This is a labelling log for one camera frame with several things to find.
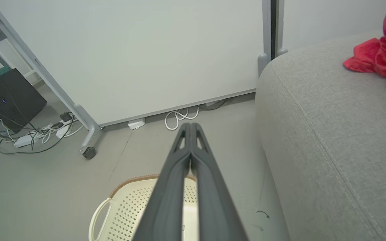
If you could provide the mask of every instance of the caster wheel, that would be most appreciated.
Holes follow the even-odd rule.
[[[96,149],[94,147],[88,147],[86,148],[86,151],[83,153],[83,157],[85,157],[87,160],[92,159],[96,155]]]

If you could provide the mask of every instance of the concrete floor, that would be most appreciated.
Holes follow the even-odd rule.
[[[32,123],[42,127],[57,122],[67,109],[46,85],[38,90],[48,105]],[[98,134],[98,154],[92,160],[78,155],[87,134],[84,128],[40,154],[0,154],[0,240],[86,241],[93,212],[118,184],[159,173],[177,133],[165,128],[164,117],[147,118],[139,130],[130,130],[127,123],[106,127]],[[289,240],[257,136],[254,94],[231,98],[217,110],[200,111],[190,122],[204,129],[250,240]],[[174,124],[172,117],[169,125]],[[34,151],[55,141],[38,144]],[[30,146],[16,150],[3,142],[1,150],[30,151]]]

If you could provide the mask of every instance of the computer tower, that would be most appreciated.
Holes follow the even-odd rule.
[[[0,75],[0,118],[13,133],[18,133],[46,104],[47,101],[17,69]]]

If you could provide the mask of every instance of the floor crack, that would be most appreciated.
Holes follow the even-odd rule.
[[[117,161],[117,163],[115,164],[115,167],[113,168],[113,171],[112,171],[112,173],[111,173],[110,179],[109,179],[108,181],[111,181],[112,175],[114,174],[114,171],[115,171],[115,169],[117,168],[117,165],[118,165],[118,163],[119,163],[120,160],[121,160],[121,156],[123,155],[124,150],[126,149],[126,146],[127,146],[127,144],[129,143],[130,137],[132,137],[132,134],[133,134],[133,131],[130,132],[130,136],[129,136],[129,138],[127,139],[126,144],[124,144],[123,151],[121,151],[121,154],[120,154],[120,158],[119,158],[119,160]]]

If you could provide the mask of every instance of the gray fabric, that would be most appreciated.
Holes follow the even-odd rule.
[[[257,125],[292,240],[386,240],[386,79],[342,66],[369,32],[277,57]]]

